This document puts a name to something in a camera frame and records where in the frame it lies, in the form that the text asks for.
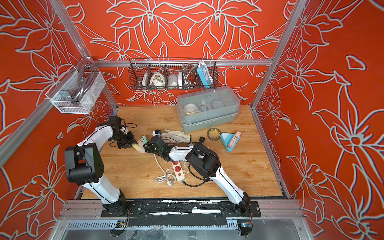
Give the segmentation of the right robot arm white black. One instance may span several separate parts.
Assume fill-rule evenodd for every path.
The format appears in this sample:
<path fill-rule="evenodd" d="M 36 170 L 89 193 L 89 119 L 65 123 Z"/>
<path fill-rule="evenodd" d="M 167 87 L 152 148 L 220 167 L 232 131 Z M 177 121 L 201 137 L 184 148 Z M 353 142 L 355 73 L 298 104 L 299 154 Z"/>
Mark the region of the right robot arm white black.
<path fill-rule="evenodd" d="M 203 143 L 197 142 L 192 146 L 180 147 L 169 145 L 156 135 L 144 144 L 144 149 L 146 153 L 155 154 L 167 162 L 189 163 L 205 182 L 211 180 L 220 187 L 234 205 L 234 211 L 238 215 L 245 217 L 250 214 L 251 198 L 226 174 L 219 156 Z"/>

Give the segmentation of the round pink socket hub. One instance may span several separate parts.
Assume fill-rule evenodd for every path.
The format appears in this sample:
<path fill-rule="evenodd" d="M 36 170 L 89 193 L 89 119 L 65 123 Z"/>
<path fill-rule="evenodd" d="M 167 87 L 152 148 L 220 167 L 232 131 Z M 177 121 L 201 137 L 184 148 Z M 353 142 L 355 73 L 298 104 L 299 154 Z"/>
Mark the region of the round pink socket hub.
<path fill-rule="evenodd" d="M 145 149 L 144 149 L 144 147 L 142 146 L 142 145 L 139 145 L 139 149 L 138 150 L 136 150 L 137 152 L 139 152 L 139 153 L 141 153 L 141 154 L 143 154 L 143 153 L 145 153 L 146 151 L 145 151 Z"/>

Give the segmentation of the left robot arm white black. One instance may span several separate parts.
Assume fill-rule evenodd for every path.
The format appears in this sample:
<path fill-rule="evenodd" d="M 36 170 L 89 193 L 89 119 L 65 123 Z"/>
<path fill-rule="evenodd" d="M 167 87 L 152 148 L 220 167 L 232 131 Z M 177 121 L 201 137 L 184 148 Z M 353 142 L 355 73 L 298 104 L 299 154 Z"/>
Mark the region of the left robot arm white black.
<path fill-rule="evenodd" d="M 123 216 L 128 211 L 124 193 L 114 187 L 105 175 L 101 150 L 106 142 L 116 143 L 119 149 L 132 148 L 137 144 L 125 120 L 111 116 L 82 142 L 65 149 L 66 177 L 70 183 L 94 193 L 108 214 Z"/>

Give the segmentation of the white power strip red sockets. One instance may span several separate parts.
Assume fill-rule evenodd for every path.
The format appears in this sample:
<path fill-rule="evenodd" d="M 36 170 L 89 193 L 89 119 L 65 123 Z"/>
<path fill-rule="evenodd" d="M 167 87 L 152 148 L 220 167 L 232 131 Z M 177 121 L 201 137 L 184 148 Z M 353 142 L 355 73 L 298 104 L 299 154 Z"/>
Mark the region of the white power strip red sockets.
<path fill-rule="evenodd" d="M 172 166 L 175 172 L 175 177 L 178 182 L 183 182 L 185 180 L 184 170 L 179 161 L 172 162 Z"/>

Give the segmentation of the small green plug adapter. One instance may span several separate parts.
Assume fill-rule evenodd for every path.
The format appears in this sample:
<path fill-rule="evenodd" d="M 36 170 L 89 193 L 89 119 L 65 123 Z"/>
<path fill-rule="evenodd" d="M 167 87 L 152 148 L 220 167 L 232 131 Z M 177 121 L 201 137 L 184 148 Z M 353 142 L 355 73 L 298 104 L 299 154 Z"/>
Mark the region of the small green plug adapter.
<path fill-rule="evenodd" d="M 141 140 L 142 140 L 143 144 L 146 144 L 148 142 L 148 139 L 146 136 L 142 136 Z"/>

